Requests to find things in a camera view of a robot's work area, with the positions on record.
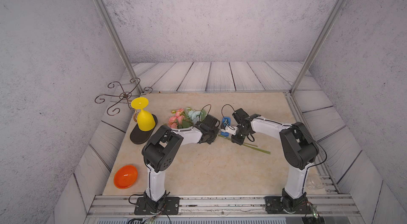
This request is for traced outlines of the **blue tape dispenser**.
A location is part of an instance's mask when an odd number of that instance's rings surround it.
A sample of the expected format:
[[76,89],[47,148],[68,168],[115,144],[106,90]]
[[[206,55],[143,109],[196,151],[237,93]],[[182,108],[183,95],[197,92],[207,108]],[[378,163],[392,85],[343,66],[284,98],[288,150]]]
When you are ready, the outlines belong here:
[[220,135],[223,137],[229,137],[230,134],[226,131],[227,126],[230,124],[231,118],[229,117],[223,117],[222,118],[222,124],[220,126]]

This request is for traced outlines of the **artificial flower bouquet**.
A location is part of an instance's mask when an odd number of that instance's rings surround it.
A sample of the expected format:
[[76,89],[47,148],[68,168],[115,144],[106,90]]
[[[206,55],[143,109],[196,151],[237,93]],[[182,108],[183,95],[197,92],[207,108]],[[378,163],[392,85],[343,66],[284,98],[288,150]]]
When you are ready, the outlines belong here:
[[[169,118],[167,125],[173,129],[187,129],[187,128],[192,127],[198,121],[203,121],[203,119],[209,114],[209,112],[210,112],[210,108],[209,108],[208,112],[206,112],[204,109],[194,110],[190,107],[187,107],[186,109],[180,108],[178,110],[172,110],[171,111],[172,116]],[[232,139],[230,136],[223,137],[220,135],[220,133],[218,136],[232,142]],[[258,148],[257,145],[254,145],[252,143],[244,142],[243,146],[256,150],[261,153],[271,155],[270,151]]]

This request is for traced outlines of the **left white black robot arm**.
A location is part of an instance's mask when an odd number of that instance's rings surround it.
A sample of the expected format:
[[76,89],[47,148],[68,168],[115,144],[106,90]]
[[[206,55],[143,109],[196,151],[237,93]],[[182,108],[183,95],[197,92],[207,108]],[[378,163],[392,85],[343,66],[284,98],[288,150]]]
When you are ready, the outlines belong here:
[[208,114],[186,129],[172,129],[167,125],[159,127],[142,150],[147,167],[147,188],[144,198],[158,204],[167,196],[165,172],[175,160],[178,150],[188,144],[212,144],[218,136],[220,121]]

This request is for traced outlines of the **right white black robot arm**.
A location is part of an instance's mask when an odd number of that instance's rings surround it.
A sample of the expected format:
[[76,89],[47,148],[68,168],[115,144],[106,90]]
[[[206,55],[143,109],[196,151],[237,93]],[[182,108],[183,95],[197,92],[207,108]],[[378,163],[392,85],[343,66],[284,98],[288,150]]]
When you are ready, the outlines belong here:
[[313,166],[319,148],[307,127],[301,123],[283,124],[262,117],[259,114],[248,115],[243,109],[232,114],[237,126],[231,130],[233,143],[242,145],[246,139],[254,141],[253,134],[261,133],[280,138],[283,153],[290,165],[288,180],[282,190],[282,204],[287,212],[307,202],[304,185],[308,169]]

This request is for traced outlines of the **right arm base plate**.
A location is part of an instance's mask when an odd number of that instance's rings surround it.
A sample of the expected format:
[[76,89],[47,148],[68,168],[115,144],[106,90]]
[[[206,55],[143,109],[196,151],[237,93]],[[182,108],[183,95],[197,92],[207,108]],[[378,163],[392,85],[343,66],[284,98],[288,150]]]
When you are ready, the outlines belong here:
[[306,196],[292,199],[290,196],[266,196],[265,209],[268,214],[312,214]]

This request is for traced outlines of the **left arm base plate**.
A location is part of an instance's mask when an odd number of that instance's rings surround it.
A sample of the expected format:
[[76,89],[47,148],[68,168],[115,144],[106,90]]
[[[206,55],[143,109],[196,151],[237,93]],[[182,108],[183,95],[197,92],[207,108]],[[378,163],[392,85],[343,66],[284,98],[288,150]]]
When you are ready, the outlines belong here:
[[158,213],[177,215],[179,213],[179,207],[179,197],[164,196],[158,201],[152,201],[148,196],[144,196],[137,199],[134,214],[137,216]]

